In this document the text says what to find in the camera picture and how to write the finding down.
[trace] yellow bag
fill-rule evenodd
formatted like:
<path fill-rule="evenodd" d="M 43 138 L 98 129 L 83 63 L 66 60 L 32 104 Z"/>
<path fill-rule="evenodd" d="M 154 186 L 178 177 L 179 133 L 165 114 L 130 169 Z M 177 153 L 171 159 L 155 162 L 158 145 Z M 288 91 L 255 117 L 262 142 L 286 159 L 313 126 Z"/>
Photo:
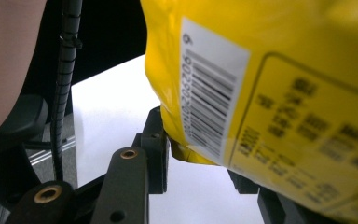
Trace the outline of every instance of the yellow bag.
<path fill-rule="evenodd" d="M 142 5 L 173 156 L 358 223 L 358 0 Z"/>

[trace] brass grommet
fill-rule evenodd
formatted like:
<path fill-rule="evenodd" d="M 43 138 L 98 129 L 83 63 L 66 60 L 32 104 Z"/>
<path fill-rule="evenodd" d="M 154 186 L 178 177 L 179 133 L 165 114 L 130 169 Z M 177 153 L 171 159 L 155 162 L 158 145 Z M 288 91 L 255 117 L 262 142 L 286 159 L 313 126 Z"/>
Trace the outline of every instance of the brass grommet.
<path fill-rule="evenodd" d="M 34 196 L 36 203 L 49 203 L 60 197 L 62 193 L 62 187 L 59 185 L 47 186 Z"/>
<path fill-rule="evenodd" d="M 136 156 L 138 156 L 138 152 L 133 149 L 128 149 L 128 150 L 121 152 L 120 156 L 123 159 L 129 160 L 129 159 L 133 159 Z"/>

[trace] white table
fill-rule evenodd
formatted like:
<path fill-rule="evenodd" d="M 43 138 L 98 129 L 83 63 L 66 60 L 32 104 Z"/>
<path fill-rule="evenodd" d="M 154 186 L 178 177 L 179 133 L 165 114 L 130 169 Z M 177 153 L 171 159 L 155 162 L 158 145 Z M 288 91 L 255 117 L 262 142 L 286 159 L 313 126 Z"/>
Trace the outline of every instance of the white table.
<path fill-rule="evenodd" d="M 112 154 L 132 144 L 149 110 L 159 105 L 144 70 L 145 56 L 72 88 L 77 178 L 82 186 L 106 173 Z M 263 223 L 255 195 L 240 195 L 224 167 L 170 157 L 168 191 L 150 195 L 151 224 Z"/>

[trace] barcode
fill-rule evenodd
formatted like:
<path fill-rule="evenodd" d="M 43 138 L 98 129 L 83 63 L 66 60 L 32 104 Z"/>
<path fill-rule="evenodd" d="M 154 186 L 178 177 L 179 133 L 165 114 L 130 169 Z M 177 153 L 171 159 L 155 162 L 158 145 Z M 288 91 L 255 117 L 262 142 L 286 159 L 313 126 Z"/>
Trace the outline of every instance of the barcode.
<path fill-rule="evenodd" d="M 192 60 L 193 71 L 189 137 L 220 157 L 236 78 L 190 49 L 186 55 Z"/>
<path fill-rule="evenodd" d="M 222 163 L 250 51 L 183 17 L 181 121 L 189 147 Z"/>

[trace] screw hole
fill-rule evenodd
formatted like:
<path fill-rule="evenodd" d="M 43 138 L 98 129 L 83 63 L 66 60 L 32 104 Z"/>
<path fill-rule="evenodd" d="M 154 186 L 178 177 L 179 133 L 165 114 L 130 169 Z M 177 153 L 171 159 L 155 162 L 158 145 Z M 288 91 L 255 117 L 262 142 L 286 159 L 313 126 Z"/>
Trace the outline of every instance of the screw hole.
<path fill-rule="evenodd" d="M 120 154 L 121 158 L 123 158 L 123 159 L 132 159 L 132 158 L 136 157 L 137 155 L 138 155 L 138 152 L 135 150 L 132 150 L 132 149 L 123 151 Z"/>
<path fill-rule="evenodd" d="M 125 218 L 126 218 L 126 214 L 123 211 L 113 212 L 112 215 L 110 216 L 110 220 L 113 223 L 118 223 L 118 222 L 124 220 Z"/>
<path fill-rule="evenodd" d="M 50 197 L 54 196 L 54 194 L 56 192 L 57 191 L 54 190 L 54 189 L 49 189 L 48 191 L 43 192 L 40 196 L 41 196 L 41 198 L 47 199 L 47 198 L 50 198 Z"/>

